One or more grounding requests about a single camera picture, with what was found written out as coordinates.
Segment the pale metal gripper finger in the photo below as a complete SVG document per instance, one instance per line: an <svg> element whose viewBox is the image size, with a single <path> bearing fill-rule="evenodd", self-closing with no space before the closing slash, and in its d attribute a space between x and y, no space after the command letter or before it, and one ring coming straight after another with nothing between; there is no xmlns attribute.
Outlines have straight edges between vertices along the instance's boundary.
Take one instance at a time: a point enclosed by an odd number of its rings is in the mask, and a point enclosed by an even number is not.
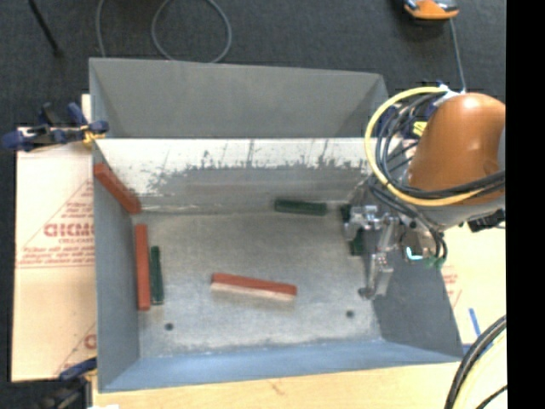
<svg viewBox="0 0 545 409"><path fill-rule="evenodd" d="M385 296L393 275L393 267L388 263L386 256L379 256L376 269L376 295Z"/></svg>
<svg viewBox="0 0 545 409"><path fill-rule="evenodd" d="M363 257L364 286L359 289L359 295L363 299L370 300L375 297L381 268L381 254L366 254Z"/></svg>

